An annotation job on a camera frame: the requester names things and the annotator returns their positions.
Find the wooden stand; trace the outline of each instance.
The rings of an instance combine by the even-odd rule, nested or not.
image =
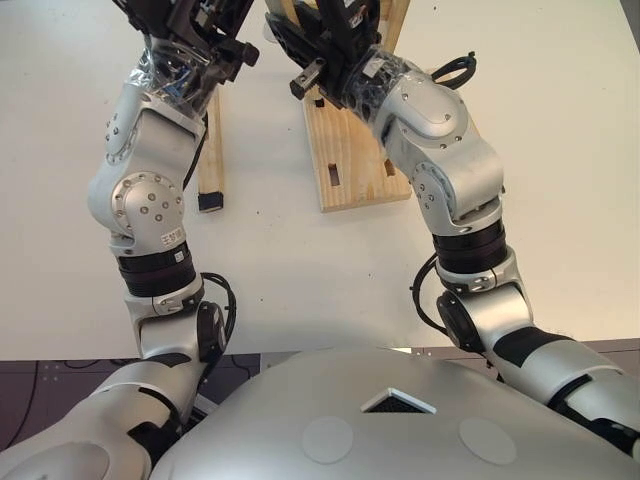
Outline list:
[[[207,114],[209,132],[198,160],[198,208],[201,212],[220,210],[224,205],[220,88],[213,92]]]
[[[395,49],[410,0],[380,5],[380,33],[385,50]],[[274,13],[298,23],[292,0],[268,0]],[[323,101],[317,89],[303,101],[311,157],[322,212],[406,200],[407,178],[396,170],[368,127],[346,109]]]

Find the transparent plastic wrap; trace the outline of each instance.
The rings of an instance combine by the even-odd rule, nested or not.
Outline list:
[[[342,101],[365,123],[373,125],[385,98],[406,75],[426,76],[412,63],[379,46],[371,47],[347,81]]]
[[[178,43],[145,37],[145,44],[128,83],[142,87],[190,118],[201,118],[220,82],[220,67]]]

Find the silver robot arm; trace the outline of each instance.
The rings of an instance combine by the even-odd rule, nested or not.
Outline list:
[[[428,75],[372,46],[380,38],[377,1],[317,0],[317,9],[300,2],[294,20],[277,2],[267,3],[274,36],[304,69],[292,93],[302,98],[317,84],[334,105],[353,111],[413,185],[436,250],[414,284],[421,318],[458,347],[482,354],[506,384],[640,461],[636,379],[533,323],[505,242],[502,164],[455,92],[475,71],[473,54]],[[444,80],[456,71],[462,73]],[[431,268],[446,289],[437,301],[444,328],[419,307],[419,286]]]
[[[460,96],[378,49],[345,91],[345,105],[413,185],[433,235],[446,288],[437,306],[453,343],[482,354],[509,386],[640,461],[637,380],[533,323],[515,253],[505,243],[502,166]]]
[[[60,422],[0,453],[1,479],[144,479],[189,418],[233,330],[228,283],[194,269],[182,192],[216,85],[258,51],[235,40],[252,1],[116,1],[146,48],[107,121],[89,208],[111,232],[141,360],[112,374]],[[229,314],[204,298],[225,288]]]

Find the black cable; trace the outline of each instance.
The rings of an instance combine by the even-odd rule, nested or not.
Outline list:
[[[124,367],[125,365],[129,365],[130,363],[135,362],[135,358],[112,358],[109,360],[111,365],[115,365],[116,367]]]
[[[202,382],[204,381],[205,378],[209,376],[209,374],[211,373],[211,370],[213,370],[213,367],[216,366],[216,364],[220,360],[220,357],[222,357],[224,350],[226,349],[226,345],[229,343],[229,340],[231,339],[231,335],[233,334],[233,329],[236,325],[237,305],[236,305],[236,296],[233,293],[233,290],[231,289],[231,285],[229,285],[229,282],[227,282],[227,280],[222,275],[218,275],[217,273],[209,273],[209,272],[202,272],[200,275],[202,275],[203,279],[208,280],[212,283],[215,283],[216,285],[224,288],[227,292],[227,306],[225,307],[225,310],[227,311],[227,319],[224,323],[224,337],[225,337],[226,344],[224,346],[216,345],[214,347],[213,351],[211,352],[210,358],[208,360],[208,364],[205,367],[204,371],[202,372],[202,375],[200,378],[200,382]]]
[[[36,360],[35,370],[33,372],[33,384],[31,385],[31,393],[29,394],[27,409],[25,410],[24,415],[22,416],[22,420],[20,421],[20,425],[18,426],[16,433],[13,434],[13,437],[11,437],[11,440],[9,440],[9,443],[7,443],[7,446],[4,447],[5,450],[9,448],[11,445],[13,445],[13,443],[18,439],[18,436],[20,435],[20,433],[22,433],[22,429],[24,428],[25,423],[27,423],[27,418],[29,418],[29,413],[31,413],[31,407],[33,406],[33,399],[36,396],[36,386],[38,385],[38,367],[39,366],[40,366],[40,360]]]
[[[431,255],[429,260],[426,261],[422,268],[418,270],[416,278],[413,280],[413,285],[410,288],[411,298],[413,299],[413,304],[416,306],[416,311],[418,312],[418,316],[420,317],[420,319],[431,328],[438,330],[443,335],[447,335],[447,329],[434,322],[420,306],[420,288],[422,288],[422,282],[424,281],[427,274],[436,266],[437,258],[438,256],[434,253],[433,255]]]
[[[238,362],[236,362],[236,356],[235,355],[231,355],[231,363],[233,363],[233,366],[236,368],[239,368],[240,370],[244,370],[247,374],[247,380],[249,380],[251,378],[251,370],[249,370],[248,367],[243,367],[242,365],[238,365]]]
[[[233,329],[236,325],[236,296],[231,289],[231,285],[229,285],[229,282],[227,282],[227,280],[222,275],[209,272],[203,272],[201,273],[201,275],[205,280],[209,280],[210,282],[221,286],[227,291],[227,307],[225,308],[225,310],[227,310],[227,320],[224,324],[224,336],[227,339],[227,342],[229,342],[229,339],[233,334]]]
[[[459,57],[455,60],[451,60],[449,63],[443,65],[435,72],[433,72],[431,74],[431,78],[438,85],[444,85],[451,90],[460,88],[462,85],[471,80],[473,74],[476,73],[477,62],[475,55],[475,52],[469,52],[469,55],[467,55],[466,57]],[[437,81],[439,78],[442,78],[450,73],[457,72],[458,70],[462,70],[462,73],[459,73],[453,78],[443,80],[442,82]]]
[[[94,366],[96,363],[98,363],[100,360],[92,360],[89,363],[86,363],[84,365],[72,365],[71,364],[71,360],[63,360],[62,364],[67,367],[70,368],[71,370],[84,370],[85,368],[89,368]]]

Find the white tabletop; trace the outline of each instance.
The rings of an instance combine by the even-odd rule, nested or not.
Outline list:
[[[198,214],[186,194],[197,268],[238,296],[231,352],[448,345],[409,296],[433,250],[415,201],[320,213],[288,91],[298,69],[263,39],[264,9],[239,36],[259,64],[222,92],[225,208]],[[0,2],[0,360],[136,354],[85,198],[141,46],[106,0]],[[479,67],[462,95],[505,164],[507,238],[538,325],[638,336],[640,62],[620,5],[412,2],[398,54],[428,67],[470,50]],[[425,303],[440,292],[426,290]]]

